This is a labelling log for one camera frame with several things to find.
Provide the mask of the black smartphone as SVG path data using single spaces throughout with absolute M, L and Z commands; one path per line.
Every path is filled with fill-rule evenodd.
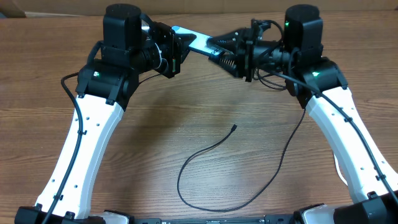
M 172 26 L 172 29 L 176 34 L 193 34 L 196 36 L 195 40 L 188 46 L 191 51 L 206 55 L 206 56 L 219 56 L 223 51 L 216 47 L 207 45 L 207 40 L 210 38 L 209 35 L 196 32 L 194 30 L 186 29 L 179 26 Z

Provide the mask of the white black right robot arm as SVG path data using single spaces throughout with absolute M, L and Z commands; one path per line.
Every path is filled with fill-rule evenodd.
M 272 21 L 208 39 L 220 51 L 212 57 L 237 78 L 251 81 L 255 70 L 281 77 L 289 93 L 317 123 L 345 176 L 351 205 L 311 205 L 294 213 L 294 223 L 396 223 L 397 172 L 388 164 L 354 105 L 337 64 L 324 57 L 323 20 L 316 6 L 298 4 L 285 13 L 277 42 L 262 34 Z

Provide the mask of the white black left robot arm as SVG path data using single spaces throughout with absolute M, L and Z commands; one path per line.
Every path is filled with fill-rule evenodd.
M 35 205 L 18 209 L 16 223 L 134 222 L 133 216 L 122 212 L 91 214 L 96 176 L 140 75 L 153 70 L 174 77 L 195 38 L 152 21 L 137 6 L 112 4 L 106 8 L 103 39 L 75 74 L 75 91 L 68 93 L 75 111 L 55 169 Z

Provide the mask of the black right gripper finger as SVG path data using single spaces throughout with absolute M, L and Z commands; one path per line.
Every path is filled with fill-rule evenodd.
M 222 53 L 219 55 L 211 55 L 208 59 L 234 78 L 243 78 L 246 76 L 235 55 Z
M 227 34 L 210 37 L 206 44 L 226 52 L 235 52 L 238 49 L 240 41 L 244 38 L 248 28 L 240 28 Z

